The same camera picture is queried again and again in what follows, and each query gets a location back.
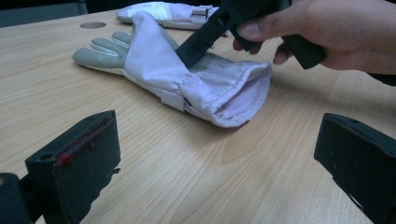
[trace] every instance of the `glove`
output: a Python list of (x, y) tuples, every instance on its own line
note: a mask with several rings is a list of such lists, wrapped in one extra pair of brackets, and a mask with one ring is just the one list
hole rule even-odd
[(220, 127), (242, 125), (260, 110), (270, 84), (269, 63), (237, 62), (207, 53), (192, 69), (177, 57), (177, 43), (147, 13), (133, 15), (131, 35), (92, 40), (79, 49), (80, 65), (127, 77), (178, 110)]
[(212, 6), (192, 7), (180, 3), (148, 2), (131, 5), (117, 12), (117, 19), (132, 22), (138, 11), (146, 11), (163, 27), (196, 30), (218, 9)]

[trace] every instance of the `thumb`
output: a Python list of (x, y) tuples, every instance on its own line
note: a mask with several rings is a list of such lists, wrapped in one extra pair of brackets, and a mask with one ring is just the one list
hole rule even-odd
[(288, 7), (269, 15), (247, 21), (238, 26), (237, 32), (247, 40), (262, 42), (273, 37), (297, 34), (297, 20)]

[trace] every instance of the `black handheld device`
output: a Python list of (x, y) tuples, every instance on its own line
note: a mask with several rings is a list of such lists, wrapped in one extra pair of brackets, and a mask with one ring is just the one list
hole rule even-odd
[[(207, 23), (176, 50), (177, 56), (187, 67), (192, 67), (227, 30), (230, 30), (244, 50), (248, 51), (257, 43), (242, 38), (236, 32), (236, 27), (253, 19), (263, 10), (266, 13), (273, 13), (289, 6), (289, 0), (221, 0), (219, 9)], [(309, 42), (300, 35), (282, 36), (282, 39), (304, 69), (321, 63), (326, 56), (321, 46)]]

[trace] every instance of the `black clamp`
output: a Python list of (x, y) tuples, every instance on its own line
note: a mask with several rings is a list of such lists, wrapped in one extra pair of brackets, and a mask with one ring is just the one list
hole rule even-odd
[(396, 223), (396, 140), (355, 119), (325, 114), (314, 158), (374, 223)]
[(22, 180), (0, 174), (0, 223), (79, 223), (119, 171), (116, 114), (87, 117), (25, 161)]

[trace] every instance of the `wood grain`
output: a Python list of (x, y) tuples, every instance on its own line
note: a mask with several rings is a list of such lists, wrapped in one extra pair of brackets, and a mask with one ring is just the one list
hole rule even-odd
[[(102, 21), (99, 29), (82, 29)], [(0, 29), (0, 171), (26, 175), (24, 160), (79, 120), (115, 109), (120, 173), (83, 223), (370, 223), (313, 158), (325, 112), (396, 137), (396, 89), (358, 71), (294, 59), (274, 66), (262, 110), (221, 129), (183, 114), (124, 77), (71, 59), (96, 37), (130, 31), (115, 11)], [(191, 32), (168, 30), (182, 43)], [(258, 55), (211, 50), (231, 60), (272, 61), (279, 39)]]

